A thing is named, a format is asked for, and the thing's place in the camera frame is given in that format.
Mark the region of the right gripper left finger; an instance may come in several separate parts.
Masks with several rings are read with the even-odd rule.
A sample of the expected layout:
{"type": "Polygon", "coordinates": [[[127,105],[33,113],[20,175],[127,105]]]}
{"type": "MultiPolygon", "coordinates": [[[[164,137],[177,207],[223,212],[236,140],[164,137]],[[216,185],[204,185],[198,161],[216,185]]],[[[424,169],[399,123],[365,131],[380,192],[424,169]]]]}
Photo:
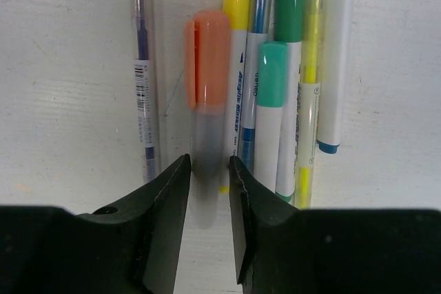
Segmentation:
{"type": "Polygon", "coordinates": [[[1,208],[2,293],[171,293],[187,209],[190,158],[97,209],[1,208]]]}

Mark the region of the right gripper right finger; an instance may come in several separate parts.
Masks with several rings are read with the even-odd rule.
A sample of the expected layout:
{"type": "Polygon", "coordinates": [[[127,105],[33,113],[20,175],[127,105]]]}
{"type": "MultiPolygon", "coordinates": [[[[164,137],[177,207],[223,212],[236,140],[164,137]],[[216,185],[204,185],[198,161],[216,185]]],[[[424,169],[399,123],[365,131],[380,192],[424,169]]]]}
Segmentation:
{"type": "Polygon", "coordinates": [[[439,293],[440,212],[297,209],[229,160],[244,293],[439,293]]]}

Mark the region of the orange cap highlighter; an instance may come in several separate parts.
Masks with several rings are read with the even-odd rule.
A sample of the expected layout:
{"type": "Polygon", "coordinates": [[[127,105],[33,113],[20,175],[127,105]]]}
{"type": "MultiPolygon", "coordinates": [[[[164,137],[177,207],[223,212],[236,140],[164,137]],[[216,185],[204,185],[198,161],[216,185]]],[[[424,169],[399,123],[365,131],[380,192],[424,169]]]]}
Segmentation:
{"type": "Polygon", "coordinates": [[[220,10],[201,10],[184,29],[187,105],[192,113],[191,202],[196,224],[214,225],[223,157],[231,28],[220,10]]]}

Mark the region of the white blue cap marker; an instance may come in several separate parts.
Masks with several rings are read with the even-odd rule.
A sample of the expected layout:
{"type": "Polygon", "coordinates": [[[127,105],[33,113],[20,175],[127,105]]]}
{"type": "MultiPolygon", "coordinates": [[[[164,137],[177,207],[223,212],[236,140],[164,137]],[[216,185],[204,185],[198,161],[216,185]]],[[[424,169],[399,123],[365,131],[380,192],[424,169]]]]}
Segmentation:
{"type": "Polygon", "coordinates": [[[318,148],[335,154],[342,142],[354,0],[324,0],[318,148]]]}

